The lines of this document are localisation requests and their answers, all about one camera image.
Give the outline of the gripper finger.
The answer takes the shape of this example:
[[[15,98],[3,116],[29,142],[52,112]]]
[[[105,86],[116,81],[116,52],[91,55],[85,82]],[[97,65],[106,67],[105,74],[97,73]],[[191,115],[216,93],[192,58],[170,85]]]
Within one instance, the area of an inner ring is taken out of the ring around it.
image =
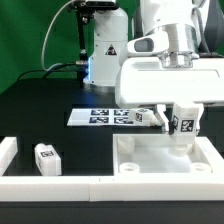
[[[155,106],[155,117],[161,125],[161,130],[163,133],[169,133],[169,120],[165,115],[166,106],[163,104],[158,104]]]
[[[196,104],[196,133],[200,132],[200,119],[204,113],[203,104]]]

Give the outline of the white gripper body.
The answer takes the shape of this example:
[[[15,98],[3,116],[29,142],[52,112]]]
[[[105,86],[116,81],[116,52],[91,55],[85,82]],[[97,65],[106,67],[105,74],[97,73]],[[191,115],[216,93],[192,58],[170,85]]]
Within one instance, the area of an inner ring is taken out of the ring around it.
[[[116,78],[120,108],[191,101],[224,105],[224,58],[202,58],[192,68],[163,68],[156,57],[127,59]]]

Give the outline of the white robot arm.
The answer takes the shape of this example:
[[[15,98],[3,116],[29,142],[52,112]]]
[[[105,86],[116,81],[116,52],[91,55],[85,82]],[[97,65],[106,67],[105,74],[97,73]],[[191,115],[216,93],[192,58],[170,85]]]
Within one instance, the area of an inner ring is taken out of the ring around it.
[[[224,104],[217,0],[140,0],[132,19],[105,1],[86,4],[96,7],[86,87],[114,90],[121,108],[170,106],[175,133],[195,132],[205,104]]]

